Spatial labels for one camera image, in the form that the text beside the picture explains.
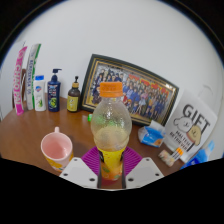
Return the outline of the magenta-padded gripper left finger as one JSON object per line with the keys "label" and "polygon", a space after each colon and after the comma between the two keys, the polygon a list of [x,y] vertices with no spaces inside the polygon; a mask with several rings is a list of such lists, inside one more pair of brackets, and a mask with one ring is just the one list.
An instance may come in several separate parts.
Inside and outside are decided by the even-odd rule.
{"label": "magenta-padded gripper left finger", "polygon": [[81,158],[74,157],[60,177],[84,188],[99,188],[101,185],[101,161],[98,149],[93,147]]}

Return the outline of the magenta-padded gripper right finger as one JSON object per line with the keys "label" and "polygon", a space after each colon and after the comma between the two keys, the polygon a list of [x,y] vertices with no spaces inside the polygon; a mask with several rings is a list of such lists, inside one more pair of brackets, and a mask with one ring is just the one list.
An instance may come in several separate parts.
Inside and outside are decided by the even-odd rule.
{"label": "magenta-padded gripper right finger", "polygon": [[150,157],[142,157],[127,147],[123,152],[122,188],[134,189],[163,178],[164,175]]}

